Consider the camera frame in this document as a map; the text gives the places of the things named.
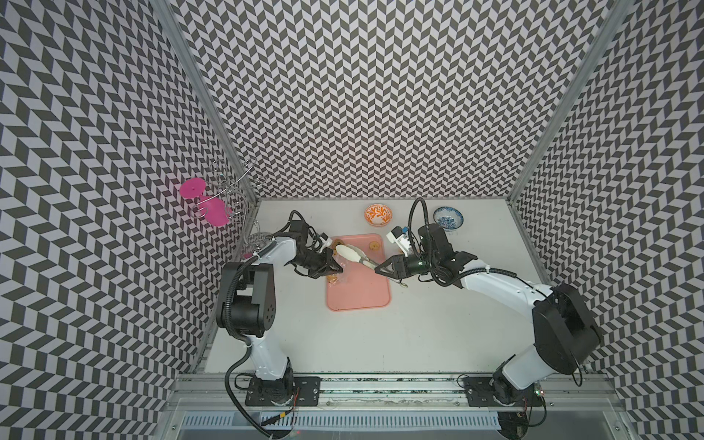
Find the pink plastic tray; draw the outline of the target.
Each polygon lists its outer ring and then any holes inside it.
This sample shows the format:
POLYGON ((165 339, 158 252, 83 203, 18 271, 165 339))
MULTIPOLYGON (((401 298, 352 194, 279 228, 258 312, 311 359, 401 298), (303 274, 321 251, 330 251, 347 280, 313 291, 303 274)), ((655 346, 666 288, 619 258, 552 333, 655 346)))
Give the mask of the pink plastic tray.
MULTIPOLYGON (((361 249, 377 263, 386 260, 383 240, 379 234, 337 236, 337 239, 345 245, 361 249), (381 249, 371 250, 372 241, 379 241, 381 249)), ((326 284, 326 305, 334 312, 385 307, 391 300, 390 280, 355 262, 351 262, 351 276, 348 284, 339 286, 326 284)))

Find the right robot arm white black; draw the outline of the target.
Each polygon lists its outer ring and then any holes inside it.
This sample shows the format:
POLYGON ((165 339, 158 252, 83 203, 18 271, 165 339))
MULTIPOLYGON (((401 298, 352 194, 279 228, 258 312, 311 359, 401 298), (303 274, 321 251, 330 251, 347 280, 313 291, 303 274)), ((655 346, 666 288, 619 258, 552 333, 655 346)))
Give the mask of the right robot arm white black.
POLYGON ((526 391, 552 375, 581 373, 582 364, 603 344, 594 313, 576 287, 531 283, 456 250, 428 214, 418 229, 394 227, 386 238, 401 252, 379 264, 377 274, 397 282, 427 275, 440 287, 485 294, 528 318, 532 344, 506 359, 487 380, 491 398, 500 406, 521 401, 526 391))

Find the clear bag with pink contents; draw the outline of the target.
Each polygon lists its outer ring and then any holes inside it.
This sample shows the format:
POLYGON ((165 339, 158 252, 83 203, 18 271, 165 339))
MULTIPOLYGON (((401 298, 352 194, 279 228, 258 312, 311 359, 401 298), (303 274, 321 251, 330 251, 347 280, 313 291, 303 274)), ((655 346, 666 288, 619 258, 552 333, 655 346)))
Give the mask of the clear bag with pink contents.
POLYGON ((327 275, 326 281, 327 281, 327 277, 330 275, 337 276, 337 283, 330 284, 329 282, 327 282, 327 284, 329 286, 339 286, 339 285, 343 285, 343 284, 348 284, 350 282, 350 276, 351 276, 351 262, 349 262, 346 258, 343 258, 343 257, 337 255, 337 253, 335 253, 333 255, 333 259, 334 259, 335 264, 337 264, 337 266, 341 267, 341 270, 337 271, 336 273, 327 275))

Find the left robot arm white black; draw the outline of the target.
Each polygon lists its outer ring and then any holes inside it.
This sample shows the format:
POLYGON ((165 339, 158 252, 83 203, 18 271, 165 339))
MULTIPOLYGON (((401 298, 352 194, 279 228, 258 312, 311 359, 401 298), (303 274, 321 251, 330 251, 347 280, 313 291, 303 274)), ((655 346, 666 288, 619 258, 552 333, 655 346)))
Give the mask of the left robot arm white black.
POLYGON ((297 393, 290 358, 267 336, 277 313, 275 273, 287 267, 313 280, 343 272, 332 240, 317 233, 296 210, 280 230, 251 238, 242 260, 222 269, 216 324, 245 344, 247 359, 253 362, 249 404, 287 406, 297 393))

